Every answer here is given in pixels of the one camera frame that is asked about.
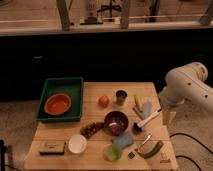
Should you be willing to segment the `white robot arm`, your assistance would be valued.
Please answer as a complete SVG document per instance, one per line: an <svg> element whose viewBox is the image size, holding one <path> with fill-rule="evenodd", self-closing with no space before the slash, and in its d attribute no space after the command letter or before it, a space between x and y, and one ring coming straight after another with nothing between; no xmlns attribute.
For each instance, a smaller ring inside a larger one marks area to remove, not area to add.
<svg viewBox="0 0 213 171"><path fill-rule="evenodd" d="M176 116L173 108L186 99L213 114L213 88L205 84L207 77L207 67L200 62L171 69L166 74L166 86L158 94L164 125L169 125Z"/></svg>

